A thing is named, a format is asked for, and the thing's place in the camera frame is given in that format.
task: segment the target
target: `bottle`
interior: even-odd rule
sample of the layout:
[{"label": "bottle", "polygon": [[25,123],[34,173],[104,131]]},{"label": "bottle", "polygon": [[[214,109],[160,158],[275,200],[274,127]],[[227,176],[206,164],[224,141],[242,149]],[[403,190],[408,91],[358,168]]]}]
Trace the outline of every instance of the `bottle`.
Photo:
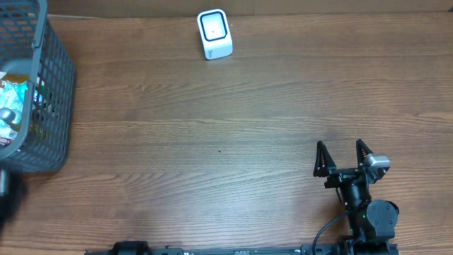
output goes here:
[{"label": "bottle", "polygon": [[22,113],[18,110],[11,110],[10,108],[2,108],[0,109],[0,120],[8,124],[12,130],[19,132],[21,129]]}]

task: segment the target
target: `wood grain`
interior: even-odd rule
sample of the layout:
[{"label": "wood grain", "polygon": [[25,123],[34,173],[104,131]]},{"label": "wood grain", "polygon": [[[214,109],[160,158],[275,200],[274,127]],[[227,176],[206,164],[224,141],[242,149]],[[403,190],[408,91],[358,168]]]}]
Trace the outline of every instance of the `wood grain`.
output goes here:
[{"label": "wood grain", "polygon": [[231,17],[209,62],[195,18],[52,24],[78,72],[69,160],[28,177],[0,254],[311,242],[341,213],[316,142],[348,167],[357,138],[391,158],[371,193],[400,207],[402,254],[452,253],[451,14]]},{"label": "wood grain", "polygon": [[98,18],[195,17],[221,8],[228,16],[302,13],[448,11],[451,0],[49,0],[51,14]]}]

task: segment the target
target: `gray plastic basket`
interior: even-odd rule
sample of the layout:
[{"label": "gray plastic basket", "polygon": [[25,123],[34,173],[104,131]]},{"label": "gray plastic basket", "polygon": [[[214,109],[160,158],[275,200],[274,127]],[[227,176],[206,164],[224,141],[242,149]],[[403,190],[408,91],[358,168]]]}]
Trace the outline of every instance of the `gray plastic basket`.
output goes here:
[{"label": "gray plastic basket", "polygon": [[63,167],[76,83],[74,63],[47,19],[46,0],[1,0],[0,71],[29,74],[21,129],[0,159],[24,172]]}]

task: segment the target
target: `dark blurred object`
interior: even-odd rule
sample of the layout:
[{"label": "dark blurred object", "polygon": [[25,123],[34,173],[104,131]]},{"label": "dark blurred object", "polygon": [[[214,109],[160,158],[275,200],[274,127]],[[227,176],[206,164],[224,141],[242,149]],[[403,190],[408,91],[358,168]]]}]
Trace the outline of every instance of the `dark blurred object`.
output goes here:
[{"label": "dark blurred object", "polygon": [[26,193],[22,168],[12,161],[0,161],[0,231],[21,205]]}]

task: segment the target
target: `item in basket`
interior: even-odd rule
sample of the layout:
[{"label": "item in basket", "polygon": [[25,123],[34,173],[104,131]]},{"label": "item in basket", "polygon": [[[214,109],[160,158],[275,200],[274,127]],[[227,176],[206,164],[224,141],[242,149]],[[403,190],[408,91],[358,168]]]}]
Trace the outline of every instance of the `item in basket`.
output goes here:
[{"label": "item in basket", "polygon": [[21,128],[28,79],[28,75],[0,72],[0,145],[10,145]]}]

